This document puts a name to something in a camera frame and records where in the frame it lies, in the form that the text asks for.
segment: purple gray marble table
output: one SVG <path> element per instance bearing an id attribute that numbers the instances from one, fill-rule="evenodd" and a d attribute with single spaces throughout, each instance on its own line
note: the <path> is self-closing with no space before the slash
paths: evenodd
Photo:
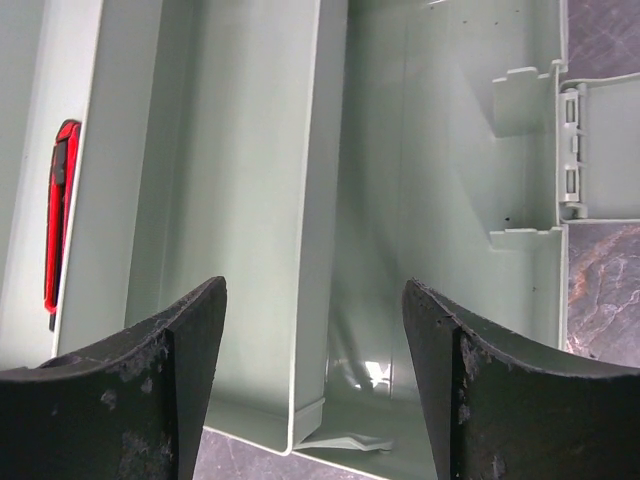
<path id="1" fill-rule="evenodd" d="M 573 78 L 640 72 L 640 1 L 569 0 Z M 569 351 L 640 367 L 640 224 L 569 231 Z M 360 480 L 297 456 L 279 457 L 204 432 L 195 480 Z"/>

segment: plastic hinge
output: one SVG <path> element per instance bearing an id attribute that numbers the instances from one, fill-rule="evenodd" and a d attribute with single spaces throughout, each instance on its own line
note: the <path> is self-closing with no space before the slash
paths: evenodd
<path id="1" fill-rule="evenodd" d="M 586 167 L 586 85 L 560 94 L 558 111 L 558 201 L 574 210 L 575 218 L 587 217 L 584 169 Z"/>

